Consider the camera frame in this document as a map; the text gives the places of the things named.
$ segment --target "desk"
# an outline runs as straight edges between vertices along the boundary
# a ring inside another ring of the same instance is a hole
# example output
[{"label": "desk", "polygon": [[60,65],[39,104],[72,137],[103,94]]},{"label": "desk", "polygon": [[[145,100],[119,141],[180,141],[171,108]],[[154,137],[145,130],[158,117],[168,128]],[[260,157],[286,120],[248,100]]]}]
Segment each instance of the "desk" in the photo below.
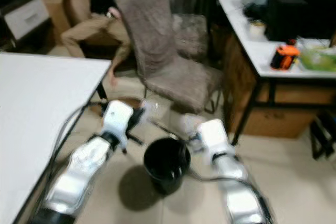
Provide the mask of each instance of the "desk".
[{"label": "desk", "polygon": [[[271,59],[280,42],[268,41],[266,37],[253,40],[248,33],[248,20],[243,14],[243,6],[240,0],[218,0],[226,14],[233,31],[237,35],[245,55],[255,72],[257,81],[251,93],[249,101],[243,112],[240,123],[236,130],[233,145],[238,143],[248,117],[253,108],[274,109],[336,109],[334,104],[300,104],[275,102],[277,85],[309,85],[318,87],[336,87],[336,72],[310,71],[301,65],[294,65],[289,71],[277,71],[269,66]],[[269,99],[267,102],[258,102],[261,86],[269,83]]]},{"label": "desk", "polygon": [[[94,95],[111,61],[0,54],[0,220],[19,218],[67,116]],[[77,123],[65,130],[63,142]]]}]

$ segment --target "black bucket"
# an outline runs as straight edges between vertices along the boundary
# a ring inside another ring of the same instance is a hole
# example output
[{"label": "black bucket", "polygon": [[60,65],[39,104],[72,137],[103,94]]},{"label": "black bucket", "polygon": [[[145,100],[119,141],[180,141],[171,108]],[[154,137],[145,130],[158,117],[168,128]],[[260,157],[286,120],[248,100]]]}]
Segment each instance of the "black bucket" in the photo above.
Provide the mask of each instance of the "black bucket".
[{"label": "black bucket", "polygon": [[183,143],[173,138],[162,138],[147,148],[143,163],[155,189],[169,195],[181,186],[183,175],[190,167],[190,158]]}]

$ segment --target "cardboard box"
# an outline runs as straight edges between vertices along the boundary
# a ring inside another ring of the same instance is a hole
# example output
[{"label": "cardboard box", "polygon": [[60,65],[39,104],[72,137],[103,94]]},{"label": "cardboard box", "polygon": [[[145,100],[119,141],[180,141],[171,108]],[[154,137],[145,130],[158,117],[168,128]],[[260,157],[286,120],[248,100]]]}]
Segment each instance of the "cardboard box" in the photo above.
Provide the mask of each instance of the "cardboard box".
[{"label": "cardboard box", "polygon": [[[231,41],[230,53],[224,64],[224,117],[228,132],[235,132],[244,108],[256,84],[256,76],[244,56],[239,41]],[[268,100],[268,85],[262,87],[258,101]],[[277,86],[276,102],[328,104],[334,101],[336,90],[309,86]],[[318,111],[254,108],[244,134],[297,138],[314,120]]]}]

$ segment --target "tiled floor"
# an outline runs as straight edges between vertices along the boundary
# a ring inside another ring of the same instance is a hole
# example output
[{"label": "tiled floor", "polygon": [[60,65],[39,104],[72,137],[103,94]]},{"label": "tiled floor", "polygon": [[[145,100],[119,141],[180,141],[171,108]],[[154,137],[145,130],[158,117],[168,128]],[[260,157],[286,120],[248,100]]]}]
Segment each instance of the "tiled floor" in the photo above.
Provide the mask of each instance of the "tiled floor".
[{"label": "tiled floor", "polygon": [[[56,47],[50,54],[68,55],[63,47]],[[105,80],[104,87],[111,99],[143,96],[143,86],[135,73],[121,77],[114,89]],[[170,110],[170,101],[154,94],[149,99],[161,104],[156,116],[171,128],[178,128],[180,115]],[[211,118],[205,112],[202,115]],[[99,127],[99,117],[91,111],[85,112],[62,156]],[[134,134],[146,144],[166,136],[149,123],[138,126]],[[77,223],[227,223],[216,183],[201,184],[186,177],[179,191],[160,197],[142,167],[145,147],[130,142],[127,156],[117,152],[110,159]],[[314,161],[306,135],[297,141],[242,136],[237,151],[268,197],[277,223],[336,222],[336,165],[325,160]],[[213,173],[200,156],[192,158],[192,166],[202,174]]]}]

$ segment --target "robotic arm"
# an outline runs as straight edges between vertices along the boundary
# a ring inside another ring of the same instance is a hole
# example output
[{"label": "robotic arm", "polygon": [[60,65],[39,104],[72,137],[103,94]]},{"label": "robotic arm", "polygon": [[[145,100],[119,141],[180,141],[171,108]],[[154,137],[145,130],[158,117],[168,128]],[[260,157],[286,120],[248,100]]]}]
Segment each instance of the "robotic arm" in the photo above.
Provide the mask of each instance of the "robotic arm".
[{"label": "robotic arm", "polygon": [[[73,224],[81,213],[93,188],[94,179],[113,152],[127,146],[128,132],[140,120],[144,108],[133,110],[120,102],[110,102],[99,134],[76,149],[66,170],[48,192],[31,224]],[[197,137],[205,147],[208,164],[230,180],[219,182],[232,224],[273,223],[267,205],[229,144],[223,124],[212,120],[198,127]]]}]

